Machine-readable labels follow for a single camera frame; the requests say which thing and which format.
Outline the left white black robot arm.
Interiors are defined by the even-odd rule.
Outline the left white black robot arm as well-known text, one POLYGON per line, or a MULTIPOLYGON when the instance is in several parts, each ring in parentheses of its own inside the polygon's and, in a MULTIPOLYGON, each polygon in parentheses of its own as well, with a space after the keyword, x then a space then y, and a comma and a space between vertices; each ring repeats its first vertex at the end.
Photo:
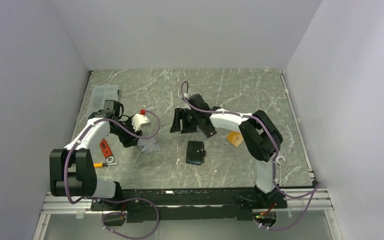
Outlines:
POLYGON ((125 148, 135 147, 142 131, 135 131, 132 117, 122 121, 124 106, 106 100, 103 109, 93 112, 80 134, 62 149, 49 155, 49 183, 54 197, 102 198, 111 210, 124 203, 120 183, 98 179, 92 150, 109 134, 118 137, 125 148))

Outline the clear plastic screw box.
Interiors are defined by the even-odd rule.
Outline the clear plastic screw box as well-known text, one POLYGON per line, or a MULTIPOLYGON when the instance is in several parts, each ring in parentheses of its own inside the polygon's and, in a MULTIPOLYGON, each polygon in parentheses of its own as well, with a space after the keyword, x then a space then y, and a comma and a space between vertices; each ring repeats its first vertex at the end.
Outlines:
POLYGON ((117 101, 120 96, 120 89, 117 85, 97 85, 92 88, 88 104, 87 114, 97 112, 104 107, 105 100, 117 101))

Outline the black leather card holder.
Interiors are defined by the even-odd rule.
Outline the black leather card holder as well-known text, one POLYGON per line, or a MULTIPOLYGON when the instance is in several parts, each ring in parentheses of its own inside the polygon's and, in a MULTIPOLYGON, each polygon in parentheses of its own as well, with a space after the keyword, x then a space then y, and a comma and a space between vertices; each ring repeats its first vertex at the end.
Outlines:
POLYGON ((203 141, 190 140, 186 149, 187 164, 201 166, 206 156, 205 145, 203 141))

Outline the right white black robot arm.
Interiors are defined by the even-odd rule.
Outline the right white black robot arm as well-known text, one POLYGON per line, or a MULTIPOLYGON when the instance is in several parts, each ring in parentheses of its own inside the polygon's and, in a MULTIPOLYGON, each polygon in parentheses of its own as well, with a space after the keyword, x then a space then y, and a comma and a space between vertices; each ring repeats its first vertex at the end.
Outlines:
POLYGON ((210 107, 200 94, 185 99, 187 108, 174 111, 171 133, 194 133, 200 129, 207 138, 217 129, 240 133, 248 152, 256 160, 256 203, 267 208, 275 201, 276 187, 273 162, 280 153, 283 136, 268 115, 258 110, 254 113, 229 111, 219 106, 210 107))

